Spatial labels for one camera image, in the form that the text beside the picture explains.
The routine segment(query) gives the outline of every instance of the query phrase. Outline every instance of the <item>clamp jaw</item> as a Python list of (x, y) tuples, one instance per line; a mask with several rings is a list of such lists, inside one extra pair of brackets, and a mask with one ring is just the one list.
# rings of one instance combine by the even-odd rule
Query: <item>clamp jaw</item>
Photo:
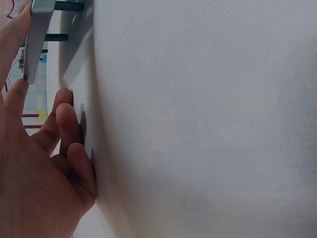
[(31, 29), (26, 39), (24, 55), (24, 78), (34, 84), (45, 41), (67, 41), (66, 34), (47, 34), (54, 10), (82, 12), (83, 3), (33, 0), (31, 8)]

